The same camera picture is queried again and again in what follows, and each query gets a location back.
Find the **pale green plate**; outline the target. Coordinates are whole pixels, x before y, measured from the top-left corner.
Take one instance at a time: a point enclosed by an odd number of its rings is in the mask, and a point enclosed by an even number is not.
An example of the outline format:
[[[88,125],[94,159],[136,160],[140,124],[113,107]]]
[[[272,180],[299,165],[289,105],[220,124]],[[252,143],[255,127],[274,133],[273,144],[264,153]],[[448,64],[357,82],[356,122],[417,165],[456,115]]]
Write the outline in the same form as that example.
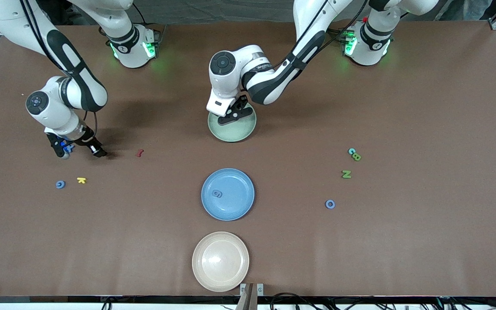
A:
[[[246,107],[253,108],[249,102]],[[257,116],[255,111],[254,114],[255,116],[245,117],[240,119],[239,121],[220,126],[217,122],[218,116],[209,113],[208,128],[217,139],[226,143],[237,143],[246,139],[254,131],[257,123]]]

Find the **blue plate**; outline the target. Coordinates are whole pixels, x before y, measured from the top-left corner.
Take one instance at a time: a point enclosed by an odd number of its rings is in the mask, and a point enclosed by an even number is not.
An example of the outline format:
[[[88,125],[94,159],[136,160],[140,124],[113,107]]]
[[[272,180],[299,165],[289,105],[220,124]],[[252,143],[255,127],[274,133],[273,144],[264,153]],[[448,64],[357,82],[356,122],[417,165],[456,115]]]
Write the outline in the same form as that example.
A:
[[[220,190],[221,198],[212,196]],[[217,220],[232,221],[245,216],[255,200],[255,188],[250,177],[241,170],[227,167],[209,175],[201,187],[201,204]]]

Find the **beige plate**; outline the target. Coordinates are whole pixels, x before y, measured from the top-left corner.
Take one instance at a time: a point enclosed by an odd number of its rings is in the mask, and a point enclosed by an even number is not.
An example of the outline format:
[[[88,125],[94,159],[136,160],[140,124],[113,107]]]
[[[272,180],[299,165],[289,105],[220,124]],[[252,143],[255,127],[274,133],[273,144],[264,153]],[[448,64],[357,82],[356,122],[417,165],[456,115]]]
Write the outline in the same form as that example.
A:
[[[201,286],[213,292],[236,288],[245,279],[250,256],[245,243],[230,232],[213,232],[195,246],[192,271]]]

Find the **metal mount bracket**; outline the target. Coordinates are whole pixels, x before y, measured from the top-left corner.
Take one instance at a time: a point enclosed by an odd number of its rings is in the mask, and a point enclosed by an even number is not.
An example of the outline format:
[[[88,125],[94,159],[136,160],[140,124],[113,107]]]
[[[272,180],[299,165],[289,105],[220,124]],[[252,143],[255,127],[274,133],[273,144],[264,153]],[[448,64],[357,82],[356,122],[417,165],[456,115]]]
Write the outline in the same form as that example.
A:
[[[240,284],[240,299],[235,310],[257,310],[258,298],[262,296],[263,284]]]

